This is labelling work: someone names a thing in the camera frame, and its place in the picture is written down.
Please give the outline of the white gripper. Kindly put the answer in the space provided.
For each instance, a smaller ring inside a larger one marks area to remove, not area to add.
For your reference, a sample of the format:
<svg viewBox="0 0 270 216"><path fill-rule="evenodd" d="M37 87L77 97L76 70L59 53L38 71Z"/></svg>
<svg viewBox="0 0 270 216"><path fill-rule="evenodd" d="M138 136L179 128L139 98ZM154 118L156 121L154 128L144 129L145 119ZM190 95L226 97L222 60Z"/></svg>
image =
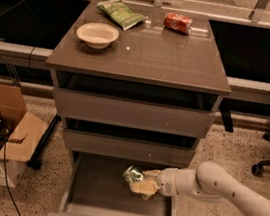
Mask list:
<svg viewBox="0 0 270 216"><path fill-rule="evenodd" d="M166 197L174 197L178 195L176 190L176 182L178 176L177 168L166 168L161 170L145 170L142 173L147 177L156 177L156 182L153 180L142 180L131 182L129 187L133 193L154 195L159 190L159 192Z"/></svg>

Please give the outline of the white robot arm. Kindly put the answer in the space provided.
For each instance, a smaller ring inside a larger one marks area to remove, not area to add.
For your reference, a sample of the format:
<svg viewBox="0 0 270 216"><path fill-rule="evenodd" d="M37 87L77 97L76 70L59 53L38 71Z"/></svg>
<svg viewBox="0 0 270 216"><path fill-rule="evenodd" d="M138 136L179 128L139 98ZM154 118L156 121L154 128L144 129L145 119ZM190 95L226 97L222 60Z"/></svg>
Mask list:
<svg viewBox="0 0 270 216"><path fill-rule="evenodd" d="M207 202L225 198L245 216L270 216L270 200L242 185L215 162L203 162L195 169L146 170L129 187L133 193L148 196L159 192Z"/></svg>

